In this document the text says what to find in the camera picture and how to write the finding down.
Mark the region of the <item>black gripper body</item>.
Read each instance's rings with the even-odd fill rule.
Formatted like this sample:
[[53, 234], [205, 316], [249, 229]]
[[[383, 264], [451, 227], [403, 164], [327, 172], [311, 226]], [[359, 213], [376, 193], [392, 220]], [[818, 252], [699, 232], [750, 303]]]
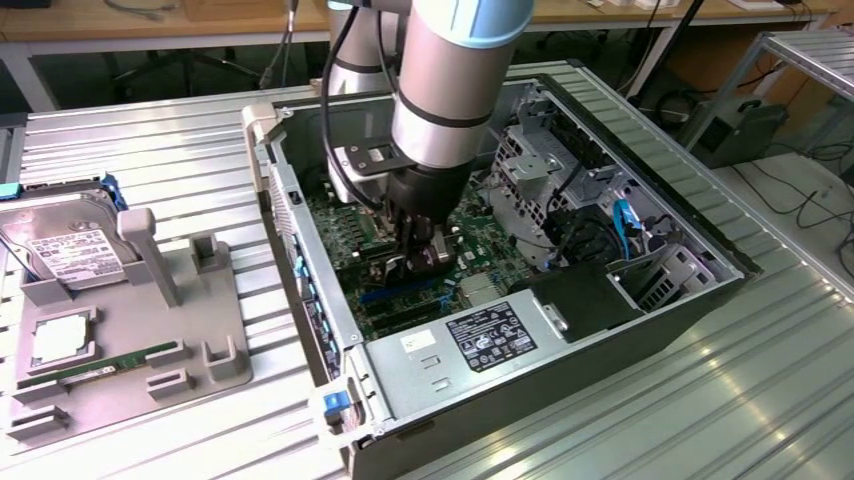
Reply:
[[452, 168], [415, 164], [393, 171], [387, 187], [392, 217], [425, 218], [433, 225], [444, 224], [459, 205], [471, 172], [471, 163]]

